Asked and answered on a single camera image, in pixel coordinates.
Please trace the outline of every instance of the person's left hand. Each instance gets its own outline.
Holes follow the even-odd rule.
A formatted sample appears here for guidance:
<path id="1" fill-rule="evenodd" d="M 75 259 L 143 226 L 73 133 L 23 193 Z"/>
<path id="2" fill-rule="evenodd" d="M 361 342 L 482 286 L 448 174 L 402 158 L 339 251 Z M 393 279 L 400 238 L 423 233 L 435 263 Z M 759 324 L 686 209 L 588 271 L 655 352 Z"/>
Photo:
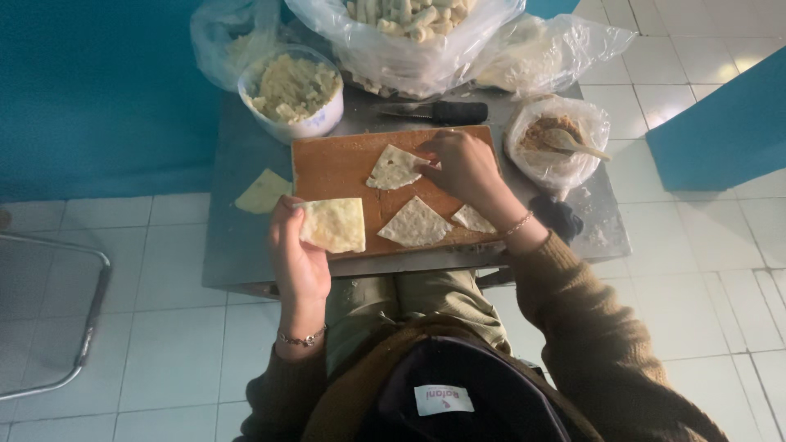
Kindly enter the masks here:
<path id="1" fill-rule="evenodd" d="M 270 220 L 270 251 L 281 300 L 297 304 L 325 302 L 330 272 L 324 249 L 302 242 L 303 208 L 292 208 L 300 198 L 283 195 Z"/>

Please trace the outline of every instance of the label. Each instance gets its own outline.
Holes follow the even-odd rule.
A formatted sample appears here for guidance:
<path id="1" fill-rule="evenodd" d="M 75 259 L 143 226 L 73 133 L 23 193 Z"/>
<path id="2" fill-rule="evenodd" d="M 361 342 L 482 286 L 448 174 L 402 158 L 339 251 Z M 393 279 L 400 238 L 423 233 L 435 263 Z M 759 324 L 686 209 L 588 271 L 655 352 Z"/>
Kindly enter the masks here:
<path id="1" fill-rule="evenodd" d="M 415 402 L 420 416 L 447 411 L 475 411 L 467 389 L 452 385 L 422 385 L 415 387 Z"/>

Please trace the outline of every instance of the spoon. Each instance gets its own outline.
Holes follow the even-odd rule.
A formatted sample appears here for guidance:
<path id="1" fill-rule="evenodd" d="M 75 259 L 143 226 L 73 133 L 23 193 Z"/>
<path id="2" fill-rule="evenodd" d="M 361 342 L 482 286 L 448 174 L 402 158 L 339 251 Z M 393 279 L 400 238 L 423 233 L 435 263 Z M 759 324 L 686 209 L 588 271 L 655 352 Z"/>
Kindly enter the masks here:
<path id="1" fill-rule="evenodd" d="M 603 161 L 611 161 L 612 157 L 607 153 L 603 153 L 598 149 L 587 147 L 583 144 L 578 144 L 573 136 L 568 134 L 562 129 L 548 129 L 544 133 L 543 142 L 552 146 L 554 149 L 573 150 L 575 152 L 586 153 L 593 157 L 600 158 Z"/>

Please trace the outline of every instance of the knife handle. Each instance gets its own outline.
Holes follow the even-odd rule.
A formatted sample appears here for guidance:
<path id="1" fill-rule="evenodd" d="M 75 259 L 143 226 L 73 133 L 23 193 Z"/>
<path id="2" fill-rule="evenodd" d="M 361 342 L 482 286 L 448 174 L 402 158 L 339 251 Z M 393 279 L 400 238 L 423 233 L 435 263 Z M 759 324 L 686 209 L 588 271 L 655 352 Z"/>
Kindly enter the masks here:
<path id="1" fill-rule="evenodd" d="M 439 124 L 467 126 L 482 123 L 488 117 L 489 107 L 486 103 L 437 101 L 432 105 L 432 119 Z"/>

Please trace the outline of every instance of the sweater sleeve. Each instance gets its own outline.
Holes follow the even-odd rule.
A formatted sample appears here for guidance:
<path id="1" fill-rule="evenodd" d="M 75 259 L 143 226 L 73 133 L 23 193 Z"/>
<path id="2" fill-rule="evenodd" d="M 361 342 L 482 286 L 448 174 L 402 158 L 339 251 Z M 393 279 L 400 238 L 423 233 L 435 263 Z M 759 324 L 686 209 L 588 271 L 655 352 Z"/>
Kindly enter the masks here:
<path id="1" fill-rule="evenodd" d="M 726 440 L 670 388 L 633 309 L 553 232 L 511 268 L 521 312 L 545 335 L 542 358 L 557 389 L 605 440 Z"/>
<path id="2" fill-rule="evenodd" d="M 265 373 L 246 387 L 251 416 L 236 442 L 299 440 L 311 411 L 327 389 L 325 349 L 289 362 L 270 352 Z"/>

